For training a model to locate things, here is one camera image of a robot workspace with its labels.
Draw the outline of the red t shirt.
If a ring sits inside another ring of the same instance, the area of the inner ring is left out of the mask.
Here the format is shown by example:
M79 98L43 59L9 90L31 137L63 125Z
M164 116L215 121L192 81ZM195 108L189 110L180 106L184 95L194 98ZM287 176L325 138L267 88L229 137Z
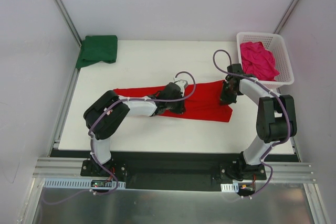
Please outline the red t shirt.
M230 121L233 109L231 109L229 105L221 104L220 95L222 87L223 82L221 80L198 83L196 84L196 90L193 95L184 101L186 111L183 114L166 111L161 116L227 123ZM143 97L153 95L163 89L164 86L156 86L114 89L114 91L116 94L124 97Z

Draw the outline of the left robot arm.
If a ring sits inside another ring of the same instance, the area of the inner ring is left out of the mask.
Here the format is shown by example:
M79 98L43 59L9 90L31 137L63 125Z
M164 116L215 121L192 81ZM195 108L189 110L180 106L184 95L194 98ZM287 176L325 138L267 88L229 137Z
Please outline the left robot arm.
M169 111L185 112L184 92L188 83L178 80L167 84L163 90L141 98L127 98L109 90L83 114L89 136L92 137L92 156L96 157L93 170L99 176L111 171L111 136L127 116L157 116Z

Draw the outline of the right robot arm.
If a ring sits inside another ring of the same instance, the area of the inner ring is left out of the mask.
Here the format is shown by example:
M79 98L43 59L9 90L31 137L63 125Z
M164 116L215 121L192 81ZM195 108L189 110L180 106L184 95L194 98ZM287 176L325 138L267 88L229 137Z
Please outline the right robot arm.
M271 91L251 74L245 74L239 63L227 67L220 103L230 105L239 95L249 97L258 105L257 136L235 163L225 168L227 177L242 181L260 172L263 161L273 147L283 144L297 132L294 99Z

